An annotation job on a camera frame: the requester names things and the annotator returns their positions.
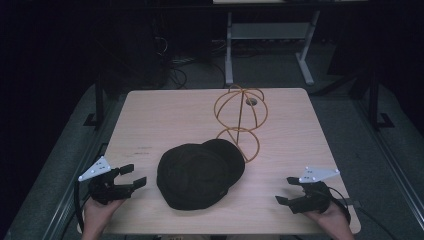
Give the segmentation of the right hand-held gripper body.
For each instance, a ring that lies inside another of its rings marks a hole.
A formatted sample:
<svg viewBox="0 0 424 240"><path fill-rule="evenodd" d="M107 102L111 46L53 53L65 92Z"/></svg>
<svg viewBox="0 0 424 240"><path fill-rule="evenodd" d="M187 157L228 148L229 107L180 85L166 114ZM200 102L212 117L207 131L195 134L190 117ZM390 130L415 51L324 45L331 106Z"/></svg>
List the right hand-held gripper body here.
<svg viewBox="0 0 424 240"><path fill-rule="evenodd" d="M337 168L325 169L316 167L306 167L299 178L301 187L305 195L303 197L291 199L292 205L289 206L294 214L309 211L325 212L329 205L332 195L329 187L324 183L328 178L340 174Z"/></svg>

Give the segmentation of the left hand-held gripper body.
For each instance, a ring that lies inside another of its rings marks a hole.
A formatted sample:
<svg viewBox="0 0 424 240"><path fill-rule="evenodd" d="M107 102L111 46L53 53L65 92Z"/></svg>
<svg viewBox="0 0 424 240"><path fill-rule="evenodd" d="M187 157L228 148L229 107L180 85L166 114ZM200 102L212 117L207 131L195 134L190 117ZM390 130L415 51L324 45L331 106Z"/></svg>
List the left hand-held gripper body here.
<svg viewBox="0 0 424 240"><path fill-rule="evenodd" d="M89 180L89 195L103 205L114 200L127 199L131 197L134 191L132 191L132 184L115 184L115 178L120 175L119 168L112 168L107 159L101 156L78 177L78 181Z"/></svg>

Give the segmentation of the black cap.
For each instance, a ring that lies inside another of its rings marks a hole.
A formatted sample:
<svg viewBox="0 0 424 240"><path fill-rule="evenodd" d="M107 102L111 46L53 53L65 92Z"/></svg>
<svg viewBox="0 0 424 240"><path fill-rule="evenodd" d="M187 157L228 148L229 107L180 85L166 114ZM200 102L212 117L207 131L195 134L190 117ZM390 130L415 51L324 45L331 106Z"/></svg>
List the black cap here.
<svg viewBox="0 0 424 240"><path fill-rule="evenodd" d="M212 139L165 152L157 168L157 186L176 210L209 208L219 202L245 170L242 153L231 142Z"/></svg>

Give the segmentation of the orange wire hat stand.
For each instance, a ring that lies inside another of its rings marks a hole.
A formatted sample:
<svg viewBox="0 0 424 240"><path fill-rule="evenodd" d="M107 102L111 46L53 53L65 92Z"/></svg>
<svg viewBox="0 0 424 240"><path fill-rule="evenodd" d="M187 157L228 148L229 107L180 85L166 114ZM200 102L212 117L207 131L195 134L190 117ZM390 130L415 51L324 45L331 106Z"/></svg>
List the orange wire hat stand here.
<svg viewBox="0 0 424 240"><path fill-rule="evenodd" d="M248 98L256 99L257 104L247 105L245 101ZM261 149L255 131L265 124L269 115L264 92L258 88L231 85L216 99L213 113L215 120L221 125L216 138L231 141L239 149L246 163L253 161Z"/></svg>

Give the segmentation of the person's left hand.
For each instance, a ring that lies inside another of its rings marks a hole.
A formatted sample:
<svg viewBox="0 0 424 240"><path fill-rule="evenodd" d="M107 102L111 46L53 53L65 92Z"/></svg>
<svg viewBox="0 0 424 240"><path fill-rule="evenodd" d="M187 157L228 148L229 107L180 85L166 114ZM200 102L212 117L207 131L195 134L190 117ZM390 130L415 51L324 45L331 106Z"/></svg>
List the person's left hand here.
<svg viewBox="0 0 424 240"><path fill-rule="evenodd" d="M124 200L114 200L107 205L98 203L89 198L84 204L84 230L81 240L98 240L115 211L124 203Z"/></svg>

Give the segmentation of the person's right hand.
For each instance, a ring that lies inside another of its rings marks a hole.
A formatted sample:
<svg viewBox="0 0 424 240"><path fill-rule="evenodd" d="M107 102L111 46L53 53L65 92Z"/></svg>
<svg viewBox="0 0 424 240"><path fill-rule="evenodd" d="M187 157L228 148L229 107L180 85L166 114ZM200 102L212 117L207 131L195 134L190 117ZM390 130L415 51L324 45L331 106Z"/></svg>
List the person's right hand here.
<svg viewBox="0 0 424 240"><path fill-rule="evenodd" d="M333 240L355 240L342 209L333 202L323 213L309 211L304 215L316 222Z"/></svg>

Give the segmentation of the black metal stand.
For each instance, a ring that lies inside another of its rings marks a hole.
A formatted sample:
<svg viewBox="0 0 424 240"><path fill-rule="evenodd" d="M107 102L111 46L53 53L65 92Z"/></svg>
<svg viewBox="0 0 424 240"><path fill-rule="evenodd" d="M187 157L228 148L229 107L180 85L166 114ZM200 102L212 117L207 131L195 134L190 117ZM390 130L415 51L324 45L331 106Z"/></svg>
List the black metal stand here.
<svg viewBox="0 0 424 240"><path fill-rule="evenodd" d="M378 111L379 102L379 70L372 67L369 79L368 121L375 131L381 128L393 128L394 124L386 113Z"/></svg>
<svg viewBox="0 0 424 240"><path fill-rule="evenodd" d="M104 100L103 100L103 88L102 88L102 74L99 73L95 84L95 112L90 113L84 122L84 126L93 127L98 130L104 120Z"/></svg>

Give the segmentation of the metal frame rail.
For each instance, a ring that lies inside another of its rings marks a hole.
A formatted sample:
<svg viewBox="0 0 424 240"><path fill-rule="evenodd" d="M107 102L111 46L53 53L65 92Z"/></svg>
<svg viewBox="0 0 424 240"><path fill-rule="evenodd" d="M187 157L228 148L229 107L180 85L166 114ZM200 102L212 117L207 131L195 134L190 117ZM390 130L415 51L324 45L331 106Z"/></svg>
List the metal frame rail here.
<svg viewBox="0 0 424 240"><path fill-rule="evenodd" d="M69 226L73 221L78 221L74 205L74 186L77 178L88 167L103 155L108 146L107 142L96 143L89 146L81 157L77 157L77 165L72 172L70 180L66 185L65 192L62 194L59 204L54 211L52 219L49 221L47 230L43 234L42 240L63 240Z"/></svg>
<svg viewBox="0 0 424 240"><path fill-rule="evenodd" d="M355 101L354 106L361 114L361 119L364 121L368 132L376 142L378 148L384 156L391 173L394 176L394 181L397 183L408 207L410 208L414 218L418 222L420 228L424 232L424 202L419 198L417 192L407 178L405 172L398 163L393 151L390 149L387 141L384 139L381 130L392 128L388 116L383 113L384 121L374 124L369 117L368 110L361 101Z"/></svg>

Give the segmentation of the white metal desk frame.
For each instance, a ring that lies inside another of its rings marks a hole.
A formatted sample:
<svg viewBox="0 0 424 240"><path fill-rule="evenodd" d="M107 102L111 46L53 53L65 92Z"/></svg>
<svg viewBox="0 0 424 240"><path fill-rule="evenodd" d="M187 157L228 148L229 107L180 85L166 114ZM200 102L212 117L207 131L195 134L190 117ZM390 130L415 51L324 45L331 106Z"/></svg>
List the white metal desk frame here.
<svg viewBox="0 0 424 240"><path fill-rule="evenodd" d="M304 81L312 86L314 79L307 65L307 54L320 16L315 11L309 22L295 23L234 23L232 13L227 14L225 83L234 82L232 66L232 43L234 40L304 40L303 49L296 53L296 60Z"/></svg>

